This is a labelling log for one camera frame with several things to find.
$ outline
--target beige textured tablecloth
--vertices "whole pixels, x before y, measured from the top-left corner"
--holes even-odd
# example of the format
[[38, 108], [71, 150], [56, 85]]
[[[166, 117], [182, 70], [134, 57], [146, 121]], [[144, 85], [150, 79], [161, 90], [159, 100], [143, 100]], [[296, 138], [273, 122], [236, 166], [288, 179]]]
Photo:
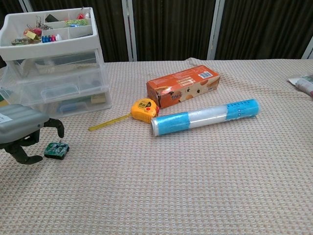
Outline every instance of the beige textured tablecloth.
[[[220, 73], [216, 91], [160, 115], [256, 98], [262, 111], [154, 137], [130, 111], [146, 81], [196, 65]], [[0, 152], [0, 234], [313, 234], [313, 100], [287, 76], [313, 60], [109, 63], [113, 107], [63, 118], [63, 161], [21, 165]], [[26, 147], [58, 141], [44, 128]]]

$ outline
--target dark curtain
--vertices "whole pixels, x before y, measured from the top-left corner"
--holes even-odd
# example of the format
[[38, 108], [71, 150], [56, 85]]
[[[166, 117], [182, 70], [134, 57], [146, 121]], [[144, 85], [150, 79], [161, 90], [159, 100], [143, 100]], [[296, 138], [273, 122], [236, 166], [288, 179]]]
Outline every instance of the dark curtain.
[[[18, 0], [0, 0], [0, 28], [4, 23], [7, 14], [23, 12]], [[0, 68], [6, 66], [6, 63], [0, 57]]]
[[138, 61], [206, 59], [215, 0], [133, 0]]
[[92, 7], [105, 62], [128, 61], [121, 0], [30, 0], [34, 11]]
[[226, 0], [215, 59], [301, 59], [313, 0]]

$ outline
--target tape measure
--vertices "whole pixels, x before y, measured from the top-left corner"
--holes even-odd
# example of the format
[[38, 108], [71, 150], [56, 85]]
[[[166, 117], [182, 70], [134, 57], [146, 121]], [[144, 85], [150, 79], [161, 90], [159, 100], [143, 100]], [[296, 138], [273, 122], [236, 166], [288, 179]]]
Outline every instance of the tape measure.
[[156, 117], [158, 115], [160, 108], [156, 105], [156, 103], [148, 98], [140, 99], [133, 104], [131, 108], [131, 112], [129, 114], [126, 114], [124, 116], [121, 116], [119, 118], [113, 119], [111, 121], [103, 122], [99, 125], [89, 127], [89, 131], [95, 131], [100, 128], [109, 126], [113, 123], [116, 123], [118, 121], [124, 120], [130, 116], [133, 116], [134, 119], [151, 123], [151, 119]]

